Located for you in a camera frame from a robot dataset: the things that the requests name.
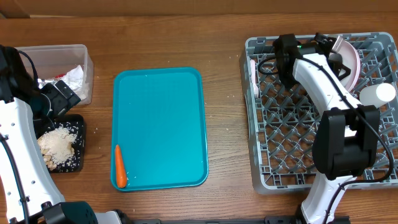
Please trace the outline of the silver red foil wrapper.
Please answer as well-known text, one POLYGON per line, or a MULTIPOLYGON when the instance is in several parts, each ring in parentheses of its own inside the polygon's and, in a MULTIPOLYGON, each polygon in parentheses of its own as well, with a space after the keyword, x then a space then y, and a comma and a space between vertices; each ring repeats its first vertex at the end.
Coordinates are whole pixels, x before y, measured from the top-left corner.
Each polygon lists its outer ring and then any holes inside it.
POLYGON ((48 84, 48 83, 54 85, 54 84, 56 84, 58 81, 60 81, 65 75, 66 75, 66 74, 63 73, 63 74, 57 75, 56 77, 52 77, 52 78, 46 78, 46 79, 44 79, 44 78, 38 78, 37 81, 38 81, 38 84, 39 84, 39 88, 40 88, 40 89, 43 88, 43 87, 44 87, 46 84, 48 84))

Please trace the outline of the pink round plate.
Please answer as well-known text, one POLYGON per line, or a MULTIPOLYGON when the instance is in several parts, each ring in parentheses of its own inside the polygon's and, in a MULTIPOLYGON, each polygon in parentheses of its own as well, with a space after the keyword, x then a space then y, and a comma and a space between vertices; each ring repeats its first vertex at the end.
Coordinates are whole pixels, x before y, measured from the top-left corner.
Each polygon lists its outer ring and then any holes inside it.
POLYGON ((358 52, 351 44, 350 46, 351 46, 351 76, 347 82, 340 82, 348 91, 351 91, 354 88, 356 82, 358 81, 360 74, 360 66, 361 66, 358 52))

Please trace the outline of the white napkin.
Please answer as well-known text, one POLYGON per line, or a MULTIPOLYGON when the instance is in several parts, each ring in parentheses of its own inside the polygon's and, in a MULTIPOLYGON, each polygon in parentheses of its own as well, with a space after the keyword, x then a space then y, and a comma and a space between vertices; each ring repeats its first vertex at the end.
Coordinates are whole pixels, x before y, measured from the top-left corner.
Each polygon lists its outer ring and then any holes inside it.
POLYGON ((89 85, 85 82, 84 71, 80 65, 67 72, 61 78, 61 81, 67 84, 78 95, 81 101, 87 98, 89 85))

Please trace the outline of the white plastic cup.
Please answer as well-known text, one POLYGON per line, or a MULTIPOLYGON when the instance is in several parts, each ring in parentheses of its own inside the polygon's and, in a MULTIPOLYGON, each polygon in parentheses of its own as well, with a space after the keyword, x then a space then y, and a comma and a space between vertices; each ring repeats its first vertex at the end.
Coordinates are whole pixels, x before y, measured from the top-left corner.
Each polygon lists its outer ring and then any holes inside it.
POLYGON ((376 108, 389 103, 396 97, 396 89, 390 83, 381 83, 363 88, 359 100, 364 106, 373 105, 376 108))

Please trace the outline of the white plastic fork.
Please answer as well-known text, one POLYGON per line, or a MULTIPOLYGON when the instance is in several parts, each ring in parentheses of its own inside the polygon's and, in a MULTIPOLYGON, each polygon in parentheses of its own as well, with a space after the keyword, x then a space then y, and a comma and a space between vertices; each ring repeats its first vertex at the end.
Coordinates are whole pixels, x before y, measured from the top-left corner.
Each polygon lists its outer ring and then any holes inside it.
POLYGON ((259 88, 256 84, 256 61, 253 59, 250 59, 250 66, 251 66, 251 85, 254 90, 254 96, 255 98, 259 98, 259 88))

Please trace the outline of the orange carrot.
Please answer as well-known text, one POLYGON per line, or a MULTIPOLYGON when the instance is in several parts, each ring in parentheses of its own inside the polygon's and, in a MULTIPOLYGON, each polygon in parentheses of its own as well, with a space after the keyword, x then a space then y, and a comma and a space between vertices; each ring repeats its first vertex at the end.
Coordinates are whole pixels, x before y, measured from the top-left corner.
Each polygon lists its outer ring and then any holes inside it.
POLYGON ((123 155, 120 146, 115 147, 115 168, 116 168, 116 184, 119 188, 127 186, 127 175, 123 162, 123 155))

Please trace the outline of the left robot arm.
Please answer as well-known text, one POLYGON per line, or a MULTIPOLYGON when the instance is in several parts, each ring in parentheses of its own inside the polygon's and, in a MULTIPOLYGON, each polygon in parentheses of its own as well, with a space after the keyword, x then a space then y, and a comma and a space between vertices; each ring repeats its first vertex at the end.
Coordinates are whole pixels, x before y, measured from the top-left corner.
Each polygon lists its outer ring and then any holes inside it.
POLYGON ((14 47, 1 47, 1 182, 9 223, 130 223, 120 210, 96 213, 66 202, 52 180, 36 129, 65 114, 80 98, 63 81, 39 87, 14 47))

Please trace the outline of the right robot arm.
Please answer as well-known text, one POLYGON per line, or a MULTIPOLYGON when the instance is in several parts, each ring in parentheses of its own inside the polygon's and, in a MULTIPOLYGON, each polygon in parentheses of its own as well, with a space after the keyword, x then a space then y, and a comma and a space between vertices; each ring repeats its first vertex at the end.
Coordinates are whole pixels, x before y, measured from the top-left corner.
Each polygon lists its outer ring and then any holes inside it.
POLYGON ((331 223, 344 188, 357 183, 376 160, 379 112, 350 94, 360 59, 341 36, 316 34, 302 44, 294 34, 285 34, 272 46, 282 84, 301 84, 321 116, 312 144, 317 174, 300 218, 303 223, 331 223))

